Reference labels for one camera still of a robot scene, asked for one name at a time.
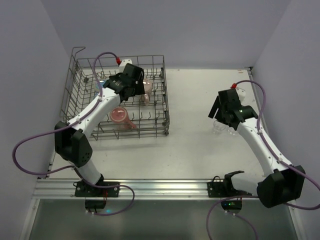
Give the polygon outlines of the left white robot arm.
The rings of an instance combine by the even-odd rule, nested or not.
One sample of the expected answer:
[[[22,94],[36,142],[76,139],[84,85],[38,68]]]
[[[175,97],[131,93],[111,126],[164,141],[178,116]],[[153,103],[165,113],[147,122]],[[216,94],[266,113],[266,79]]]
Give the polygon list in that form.
[[[92,161],[89,137],[112,109],[130,97],[145,93],[144,76],[141,67],[127,63],[122,72],[111,75],[103,85],[97,84],[99,94],[83,111],[68,123],[60,121],[54,127],[55,152],[71,163],[80,177],[91,185],[96,185],[102,174]]]

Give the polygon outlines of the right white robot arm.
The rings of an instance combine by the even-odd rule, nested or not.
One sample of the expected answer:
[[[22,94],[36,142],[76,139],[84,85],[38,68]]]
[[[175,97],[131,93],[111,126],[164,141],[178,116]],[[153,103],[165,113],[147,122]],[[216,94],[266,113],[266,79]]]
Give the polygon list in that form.
[[[305,178],[296,171],[304,172],[302,166],[295,166],[284,157],[279,149],[269,142],[267,148],[262,140],[270,140],[264,129],[257,127],[258,115],[255,110],[241,104],[237,91],[232,89],[218,92],[209,118],[233,128],[246,141],[261,165],[263,176],[254,176],[242,170],[230,172],[224,176],[224,188],[229,196],[248,193],[257,196],[267,207],[296,200],[301,196]]]

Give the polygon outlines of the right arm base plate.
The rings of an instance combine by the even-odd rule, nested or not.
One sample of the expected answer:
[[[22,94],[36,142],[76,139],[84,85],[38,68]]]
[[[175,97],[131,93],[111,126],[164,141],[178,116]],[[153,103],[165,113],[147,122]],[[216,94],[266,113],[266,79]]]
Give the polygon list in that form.
[[[220,178],[218,175],[216,175],[211,181],[208,181],[206,183],[208,197],[225,199],[236,196],[251,196],[252,194],[243,190],[236,190],[233,187],[231,179],[235,174],[239,173],[242,173],[242,171],[228,173],[224,176],[224,178]],[[237,197],[223,200],[220,205],[225,211],[238,214],[242,209],[243,203],[242,198]]]

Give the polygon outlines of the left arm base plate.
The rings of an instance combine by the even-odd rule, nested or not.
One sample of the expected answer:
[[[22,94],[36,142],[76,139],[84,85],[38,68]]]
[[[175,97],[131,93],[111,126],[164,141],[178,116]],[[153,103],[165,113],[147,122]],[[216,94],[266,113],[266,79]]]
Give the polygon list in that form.
[[[85,209],[97,213],[106,207],[107,198],[117,198],[120,191],[120,183],[117,181],[99,180],[96,186],[91,186],[83,180],[73,183],[75,187],[74,196],[85,198]]]

